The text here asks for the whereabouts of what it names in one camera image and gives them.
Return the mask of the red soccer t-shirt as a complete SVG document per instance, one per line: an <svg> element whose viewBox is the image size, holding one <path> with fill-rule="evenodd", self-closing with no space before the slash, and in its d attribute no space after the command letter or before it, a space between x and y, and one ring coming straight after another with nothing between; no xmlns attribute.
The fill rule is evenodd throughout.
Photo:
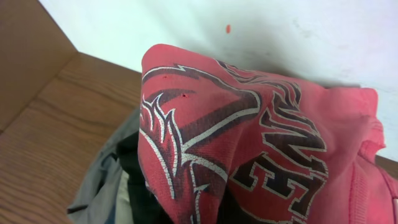
<svg viewBox="0 0 398 224"><path fill-rule="evenodd" d="M142 58L146 187L175 223L396 223L377 100L155 45Z"/></svg>

